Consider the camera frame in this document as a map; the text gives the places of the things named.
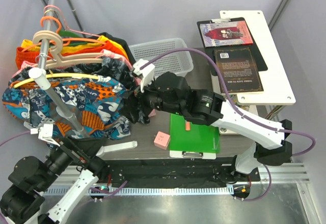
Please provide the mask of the colourful patterned shorts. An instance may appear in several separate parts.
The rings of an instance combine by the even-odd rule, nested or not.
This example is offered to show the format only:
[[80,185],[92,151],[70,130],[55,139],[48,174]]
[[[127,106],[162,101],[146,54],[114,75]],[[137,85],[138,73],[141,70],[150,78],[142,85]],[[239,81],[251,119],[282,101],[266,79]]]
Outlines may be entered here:
[[[55,137],[81,136],[67,119],[58,114],[52,99],[35,82],[15,89],[13,86],[16,83],[15,80],[11,81],[2,96],[4,107],[13,117],[27,128],[53,124]],[[99,79],[75,81],[51,79],[50,83],[91,137],[119,140],[131,134],[130,121],[119,113],[122,96],[126,92],[120,82],[100,76]]]

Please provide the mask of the yellow clothes hanger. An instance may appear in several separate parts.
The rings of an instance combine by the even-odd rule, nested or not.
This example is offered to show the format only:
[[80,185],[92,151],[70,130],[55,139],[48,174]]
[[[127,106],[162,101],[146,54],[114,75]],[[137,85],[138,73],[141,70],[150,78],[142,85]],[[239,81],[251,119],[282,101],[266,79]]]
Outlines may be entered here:
[[43,72],[32,73],[32,75],[30,75],[29,79],[20,81],[17,84],[13,85],[12,87],[18,88],[24,84],[29,83],[29,82],[37,82],[37,81],[44,82],[46,78],[47,79],[49,79],[49,78],[75,78],[75,79],[89,78],[89,79],[98,80],[99,76],[89,75],[89,74],[81,74],[81,73],[56,73],[56,74],[47,74],[47,75],[44,75]]

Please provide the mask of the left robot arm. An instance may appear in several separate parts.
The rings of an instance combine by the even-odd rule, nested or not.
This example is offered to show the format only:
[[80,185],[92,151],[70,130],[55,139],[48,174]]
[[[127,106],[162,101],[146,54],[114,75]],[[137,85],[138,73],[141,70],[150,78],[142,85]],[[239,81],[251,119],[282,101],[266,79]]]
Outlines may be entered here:
[[[1,213],[9,223],[65,223],[91,186],[108,178],[108,166],[97,156],[106,139],[57,139],[59,147],[42,162],[37,157],[20,159],[8,179],[12,186],[1,198]],[[75,183],[48,212],[40,213],[47,191],[64,170],[76,163],[82,167]]]

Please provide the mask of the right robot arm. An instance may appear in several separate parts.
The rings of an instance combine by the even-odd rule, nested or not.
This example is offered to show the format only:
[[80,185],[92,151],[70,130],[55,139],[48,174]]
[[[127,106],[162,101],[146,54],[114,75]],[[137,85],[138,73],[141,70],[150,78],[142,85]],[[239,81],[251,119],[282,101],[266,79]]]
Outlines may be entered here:
[[261,164],[280,166],[292,157],[292,144],[286,141],[292,123],[273,122],[248,111],[233,107],[222,95],[207,89],[192,89],[186,79],[167,72],[145,85],[125,93],[121,113],[132,123],[137,123],[140,113],[148,116],[153,110],[182,116],[196,125],[223,127],[243,135],[253,144],[236,155],[230,175],[243,180]]

